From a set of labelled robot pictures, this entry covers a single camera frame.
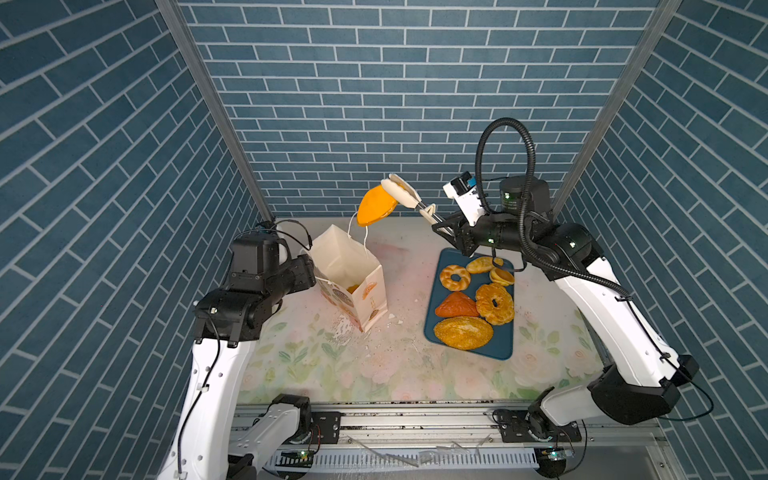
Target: blue tray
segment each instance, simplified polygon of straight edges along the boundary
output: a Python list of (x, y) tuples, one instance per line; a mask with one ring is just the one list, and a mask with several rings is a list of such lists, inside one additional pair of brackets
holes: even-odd
[[(452, 292), (448, 290), (440, 283), (440, 272), (448, 265), (460, 265), (466, 266), (475, 258), (486, 257), (487, 255), (474, 255), (471, 259), (463, 256), (461, 252), (455, 248), (445, 248), (440, 252), (440, 258), (437, 260), (437, 271), (435, 272), (435, 281), (432, 284), (432, 295), (429, 297), (429, 306), (427, 307), (427, 318), (424, 322), (424, 336), (427, 337), (432, 343), (438, 343), (439, 345), (445, 345), (435, 336), (435, 325), (440, 323), (443, 318), (435, 315), (435, 309), (442, 303), (445, 298)], [(512, 264), (509, 260), (504, 260), (504, 266), (502, 267), (508, 272), (512, 272)], [(488, 273), (478, 273), (472, 275), (469, 286), (462, 292), (475, 299), (475, 292), (481, 285), (485, 285), (491, 282), (491, 277)], [(515, 285), (507, 287), (507, 291), (512, 298), (515, 298)], [(490, 357), (492, 359), (506, 360), (512, 356), (512, 335), (515, 329), (512, 327), (513, 322), (506, 323), (504, 325), (493, 326), (493, 338), (491, 341), (481, 346), (478, 349), (467, 350), (467, 352), (477, 353)]]

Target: black corrugated tube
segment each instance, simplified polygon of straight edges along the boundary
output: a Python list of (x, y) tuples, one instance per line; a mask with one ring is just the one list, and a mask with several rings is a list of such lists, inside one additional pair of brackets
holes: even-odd
[(525, 153), (528, 155), (528, 163), (525, 166), (525, 182), (523, 183), (523, 191), (521, 193), (520, 200), (520, 215), (518, 218), (518, 235), (520, 236), (521, 253), (523, 258), (526, 259), (531, 265), (537, 266), (542, 270), (549, 270), (552, 272), (561, 273), (563, 275), (575, 276), (582, 280), (587, 280), (597, 285), (602, 285), (611, 290), (615, 290), (622, 297), (629, 297), (629, 290), (625, 289), (621, 285), (615, 282), (611, 282), (601, 276), (592, 275), (591, 273), (579, 272), (569, 268), (564, 268), (559, 265), (555, 265), (550, 261), (541, 258), (536, 249), (531, 245), (528, 240), (528, 235), (525, 234), (525, 218), (528, 215), (528, 202), (531, 199), (531, 183), (533, 182), (533, 173), (536, 168), (536, 145), (533, 143), (530, 132), (520, 121), (514, 118), (499, 118), (494, 120), (489, 126), (485, 128), (480, 135), (480, 141), (478, 142), (478, 148), (475, 152), (475, 180), (477, 182), (477, 193), (480, 199), (480, 204), (485, 210), (486, 214), (496, 214), (498, 212), (491, 208), (488, 203), (488, 199), (485, 198), (485, 192), (482, 189), (482, 152), (485, 149), (485, 142), (488, 141), (488, 137), (491, 136), (494, 130), (501, 126), (507, 126), (514, 128), (522, 137), (523, 144), (525, 144)]

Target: donut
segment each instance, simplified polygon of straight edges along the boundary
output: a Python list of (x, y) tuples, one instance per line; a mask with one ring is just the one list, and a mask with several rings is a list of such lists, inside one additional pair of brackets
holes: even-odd
[[(458, 275), (461, 279), (457, 282), (451, 278), (451, 275)], [(464, 290), (469, 286), (469, 272), (463, 266), (448, 265), (440, 272), (440, 283), (452, 292)]]
[(472, 274), (490, 272), (491, 268), (493, 268), (493, 263), (491, 263), (492, 260), (496, 265), (504, 265), (504, 260), (500, 258), (492, 259), (491, 257), (480, 257), (467, 263), (467, 271)]
[(501, 286), (510, 286), (515, 284), (515, 277), (507, 270), (493, 267), (491, 270), (491, 281)]
[(435, 325), (435, 336), (459, 350), (477, 349), (491, 341), (493, 327), (476, 316), (455, 316)]
[(475, 293), (475, 300), (478, 313), (491, 325), (504, 325), (515, 318), (512, 295), (498, 283), (481, 285)]

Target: triangular orange pastry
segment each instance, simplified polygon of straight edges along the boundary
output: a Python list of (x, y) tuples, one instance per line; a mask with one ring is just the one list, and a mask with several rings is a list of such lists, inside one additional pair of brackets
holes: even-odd
[(454, 292), (435, 309), (435, 315), (442, 318), (453, 316), (478, 316), (475, 301), (462, 292)]

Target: table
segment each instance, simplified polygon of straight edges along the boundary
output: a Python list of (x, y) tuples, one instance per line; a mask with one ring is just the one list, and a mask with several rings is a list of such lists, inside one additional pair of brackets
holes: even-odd
[[(331, 224), (344, 230), (349, 224), (349, 218), (297, 220), (313, 237)], [(305, 236), (297, 225), (281, 227)], [(365, 236), (356, 223), (350, 233), (360, 242)], [(263, 326), (238, 403), (269, 403), (280, 393), (313, 402), (534, 399), (549, 386), (588, 382), (602, 370), (581, 313), (539, 269), (529, 266), (516, 275), (513, 353), (499, 361), (424, 337), (437, 259), (450, 245), (421, 217), (373, 224), (366, 246), (383, 266), (389, 313), (361, 333), (318, 286), (286, 296)], [(521, 266), (519, 253), (498, 255)]]

